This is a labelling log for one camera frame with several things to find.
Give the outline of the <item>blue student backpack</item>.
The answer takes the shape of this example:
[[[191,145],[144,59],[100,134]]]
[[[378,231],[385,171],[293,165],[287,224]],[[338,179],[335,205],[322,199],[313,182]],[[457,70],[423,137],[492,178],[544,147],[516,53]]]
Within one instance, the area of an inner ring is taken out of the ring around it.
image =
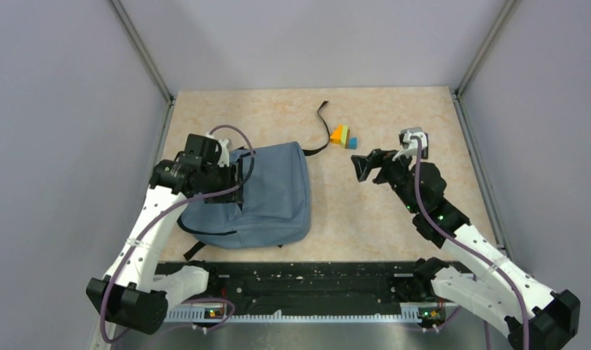
[[[190,203],[178,226],[197,243],[186,253],[191,260],[204,246],[223,249],[282,247],[301,241],[310,231],[312,195],[307,159],[325,150],[303,149],[296,141],[230,153],[250,178],[242,203],[217,203],[209,198]]]

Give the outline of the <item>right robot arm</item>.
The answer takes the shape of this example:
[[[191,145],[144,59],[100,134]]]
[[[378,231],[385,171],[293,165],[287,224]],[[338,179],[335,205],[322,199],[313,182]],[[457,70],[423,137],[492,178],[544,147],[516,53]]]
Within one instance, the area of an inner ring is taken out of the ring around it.
[[[473,274],[466,277],[435,257],[424,260],[415,272],[415,294],[458,304],[497,329],[513,349],[562,349],[578,333],[578,297],[537,281],[490,243],[445,198],[447,183],[435,164],[412,164],[405,156],[394,160],[394,154],[374,149],[351,156],[356,178],[363,182],[378,169],[373,182],[390,186],[413,214],[420,235]]]

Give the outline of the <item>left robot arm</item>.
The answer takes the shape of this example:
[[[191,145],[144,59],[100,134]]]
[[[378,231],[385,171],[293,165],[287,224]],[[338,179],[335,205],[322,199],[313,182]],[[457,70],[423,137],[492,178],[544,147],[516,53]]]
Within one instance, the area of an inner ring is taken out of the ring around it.
[[[174,159],[154,167],[123,248],[103,277],[92,278],[86,287],[102,332],[110,322],[151,335],[169,311],[190,297],[206,302],[217,297],[220,283],[203,268],[184,266],[159,280],[154,273],[169,235],[192,201],[242,202],[241,163],[230,160],[230,148],[229,139],[190,134]]]

